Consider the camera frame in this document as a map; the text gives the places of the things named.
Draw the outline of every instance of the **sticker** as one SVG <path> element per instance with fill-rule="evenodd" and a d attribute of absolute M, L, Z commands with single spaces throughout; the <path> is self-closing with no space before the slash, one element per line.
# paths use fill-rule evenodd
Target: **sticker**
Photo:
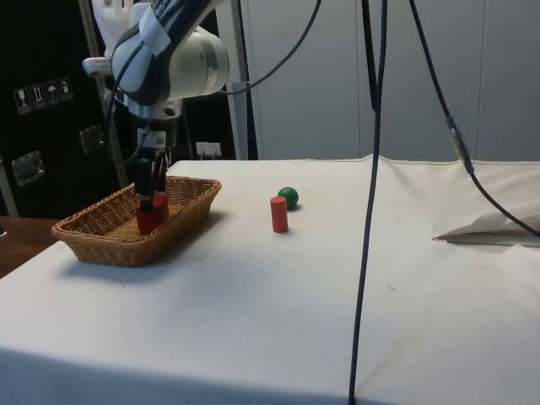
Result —
<path fill-rule="evenodd" d="M 49 105 L 59 104 L 62 101 L 56 80 L 49 80 L 45 83 L 45 94 Z"/>
<path fill-rule="evenodd" d="M 24 87 L 22 89 L 14 90 L 13 96 L 15 97 L 15 105 L 17 106 L 19 115 L 22 116 L 23 114 L 28 114 L 33 111 L 28 88 Z"/>
<path fill-rule="evenodd" d="M 30 86 L 30 98 L 35 110 L 41 110 L 47 107 L 47 101 L 45 100 L 45 90 L 43 84 L 34 84 Z"/>
<path fill-rule="evenodd" d="M 73 88 L 71 87 L 69 78 L 59 78 L 58 85 L 60 86 L 59 91 L 62 101 L 73 100 Z"/>

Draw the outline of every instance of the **black cable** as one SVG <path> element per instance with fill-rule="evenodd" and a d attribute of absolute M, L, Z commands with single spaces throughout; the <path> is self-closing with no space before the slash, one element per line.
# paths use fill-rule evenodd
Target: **black cable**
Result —
<path fill-rule="evenodd" d="M 143 138 L 141 139 L 141 143 L 139 145 L 137 145 L 137 148 L 135 149 L 135 151 L 132 153 L 132 155 L 129 158 L 124 159 L 124 165 L 125 166 L 130 165 L 131 163 L 133 163 L 135 161 L 135 159 L 138 157 L 138 154 L 141 153 L 141 150 L 143 150 L 144 141 L 146 141 L 146 137 L 148 135 L 149 135 L 148 132 L 143 133 Z"/>
<path fill-rule="evenodd" d="M 486 192 L 486 190 L 483 188 L 482 184 L 480 184 L 480 181 L 478 180 L 478 178 L 476 177 L 476 175 L 474 173 L 470 173 L 471 175 L 471 179 L 472 179 L 472 182 L 474 182 L 474 185 L 476 186 L 476 188 L 482 193 L 482 195 L 484 197 L 486 197 L 486 199 L 493 204 L 493 206 L 495 208 L 497 208 L 506 218 L 508 218 L 509 220 L 511 220 L 512 222 L 514 222 L 515 224 L 518 224 L 520 225 L 524 230 L 527 230 L 528 232 L 532 233 L 533 235 L 535 236 L 538 236 L 540 237 L 540 232 L 538 232 L 537 230 L 535 230 L 534 228 L 531 228 L 529 225 L 525 224 L 523 221 L 521 221 L 520 219 L 516 218 L 514 215 L 512 215 L 511 213 L 509 213 L 508 211 L 506 211 L 503 206 L 501 206 L 498 202 L 496 202 L 494 200 L 493 197 L 491 197 L 489 195 L 488 192 Z"/>
<path fill-rule="evenodd" d="M 219 91 L 218 94 L 220 95 L 239 95 L 241 93 L 245 93 L 247 91 L 250 91 L 257 85 L 264 82 L 267 78 L 272 76 L 274 73 L 278 71 L 280 67 L 282 67 L 295 53 L 298 51 L 298 48 L 302 45 L 302 42 L 304 42 L 306 36 L 310 33 L 311 27 L 313 26 L 313 23 L 315 23 L 315 19 L 317 15 L 319 14 L 319 8 L 321 8 L 322 0 L 316 0 L 315 8 L 313 10 L 313 14 L 311 15 L 310 21 L 307 24 L 307 26 L 304 29 L 304 32 L 302 33 L 302 36 L 300 39 L 294 44 L 293 49 L 290 50 L 290 52 L 281 60 L 279 63 L 267 74 L 253 82 L 252 84 L 248 84 L 244 89 L 235 90 L 235 91 Z"/>
<path fill-rule="evenodd" d="M 375 75 L 375 56 L 371 36 L 370 0 L 362 0 L 362 21 L 364 23 L 365 58 L 368 64 L 368 79 L 370 81 L 371 108 L 374 111 L 377 106 L 377 77 Z"/>
<path fill-rule="evenodd" d="M 416 3 L 414 2 L 414 0 L 409 0 L 409 4 L 411 5 L 414 23 L 416 24 L 416 29 L 418 31 L 418 35 L 420 36 L 420 41 L 422 42 L 422 48 L 424 48 L 424 55 L 426 62 L 428 63 L 429 74 L 431 74 L 431 79 L 433 81 L 433 85 L 435 86 L 435 91 L 437 92 L 437 96 L 439 97 L 440 107 L 444 111 L 445 116 L 450 116 L 450 111 L 448 110 L 448 105 L 446 105 L 445 96 L 442 94 L 442 90 L 440 89 L 439 79 L 437 78 L 437 73 L 435 72 L 433 61 L 431 60 L 431 53 L 429 52 L 428 41 L 425 39 L 424 28 L 422 27 L 422 23 L 420 22 L 419 12 L 416 9 Z"/>
<path fill-rule="evenodd" d="M 371 166 L 370 195 L 365 215 L 364 244 L 362 247 L 362 263 L 360 265 L 360 280 L 358 298 L 356 300 L 356 314 L 354 315 L 353 353 L 351 358 L 350 380 L 348 385 L 348 405 L 354 405 L 354 390 L 356 387 L 356 368 L 358 363 L 358 346 L 360 336 L 360 321 L 362 318 L 362 305 L 364 303 L 365 275 L 370 254 L 371 220 L 375 205 L 375 189 L 377 186 L 377 173 L 379 170 L 379 154 L 381 146 L 381 113 L 382 113 L 382 84 L 386 65 L 386 32 L 388 26 L 388 0 L 382 0 L 381 11 L 381 55 L 379 57 L 379 77 L 377 79 L 377 105 L 375 108 L 375 138 L 373 144 L 373 163 Z"/>
<path fill-rule="evenodd" d="M 124 66 L 122 66 L 121 71 L 118 73 L 118 77 L 116 78 L 115 85 L 112 88 L 111 99 L 109 100 L 109 107 L 107 108 L 107 115 L 105 117 L 105 139 L 107 140 L 106 143 L 109 143 L 108 139 L 109 139 L 109 128 L 111 127 L 111 121 L 112 121 L 112 110 L 115 106 L 116 93 L 118 92 L 118 88 L 120 87 L 120 82 L 122 81 L 122 78 L 126 74 L 126 71 L 129 68 L 129 65 L 131 64 L 131 62 L 133 62 L 133 59 L 135 59 L 139 51 L 143 49 L 143 46 L 144 46 L 144 42 L 141 42 L 132 51 L 131 55 L 126 60 L 126 63 L 124 63 Z"/>
<path fill-rule="evenodd" d="M 465 168 L 467 170 L 467 173 L 471 176 L 472 182 L 476 186 L 476 188 L 482 193 L 482 195 L 495 207 L 497 208 L 506 218 L 508 218 L 510 221 L 514 222 L 515 224 L 521 226 L 524 230 L 527 232 L 530 232 L 531 234 L 540 237 L 540 231 L 535 230 L 531 226 L 525 224 L 523 221 L 519 220 L 517 217 L 512 215 L 510 212 L 508 212 L 502 205 L 500 205 L 491 195 L 483 188 L 482 184 L 474 174 L 474 168 L 473 168 L 473 162 L 469 158 L 469 154 L 467 152 L 467 147 L 465 143 L 463 142 L 463 139 L 461 137 L 461 134 L 457 130 L 456 123 L 454 122 L 454 119 L 452 115 L 450 114 L 450 111 L 448 110 L 448 106 L 446 105 L 445 96 L 442 93 L 442 89 L 439 85 L 439 80 L 437 79 L 437 73 L 435 72 L 435 68 L 433 66 L 433 61 L 431 60 L 431 54 L 429 52 L 428 48 L 428 42 L 425 39 L 424 29 L 422 27 L 422 22 L 420 21 L 418 10 L 416 9 L 416 4 L 414 0 L 409 0 L 409 4 L 411 6 L 411 11 L 413 12 L 414 22 L 416 24 L 416 28 L 418 31 L 418 35 L 420 36 L 420 41 L 422 42 L 422 47 L 424 48 L 424 55 L 426 62 L 428 63 L 429 73 L 431 75 L 431 80 L 433 81 L 433 85 L 435 87 L 435 90 L 437 91 L 437 95 L 439 96 L 440 106 L 442 107 L 442 110 L 445 113 L 446 121 L 448 122 L 448 126 L 451 129 L 451 132 L 453 131 L 452 135 L 454 138 L 454 143 L 456 145 L 458 154 L 460 155 L 460 158 L 463 161 L 463 164 L 465 165 Z"/>

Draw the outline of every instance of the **woven basket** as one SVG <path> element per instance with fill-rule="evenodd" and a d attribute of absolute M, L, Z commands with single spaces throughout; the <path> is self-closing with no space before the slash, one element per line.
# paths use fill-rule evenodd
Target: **woven basket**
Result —
<path fill-rule="evenodd" d="M 214 180 L 167 177 L 169 220 L 142 235 L 137 227 L 134 185 L 64 219 L 52 234 L 73 250 L 81 262 L 138 267 L 149 264 L 208 218 L 221 189 Z"/>

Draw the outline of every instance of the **electrical outlet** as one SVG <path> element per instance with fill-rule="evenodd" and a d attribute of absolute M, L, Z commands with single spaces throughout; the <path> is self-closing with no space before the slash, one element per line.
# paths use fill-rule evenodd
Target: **electrical outlet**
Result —
<path fill-rule="evenodd" d="M 221 145 L 212 142 L 197 142 L 197 156 L 201 159 L 211 158 L 216 159 L 222 156 Z"/>

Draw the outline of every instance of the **wall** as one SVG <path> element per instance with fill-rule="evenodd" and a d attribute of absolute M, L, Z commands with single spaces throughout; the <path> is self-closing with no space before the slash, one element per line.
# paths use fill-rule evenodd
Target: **wall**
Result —
<path fill-rule="evenodd" d="M 315 0 L 241 0 L 252 78 L 287 53 Z M 381 0 L 371 0 L 378 59 Z M 440 83 L 473 157 L 540 159 L 540 3 L 417 0 Z M 371 153 L 361 9 L 325 0 L 305 44 L 253 90 L 263 159 L 339 159 Z M 389 1 L 381 151 L 396 159 L 454 160 L 413 17 Z"/>

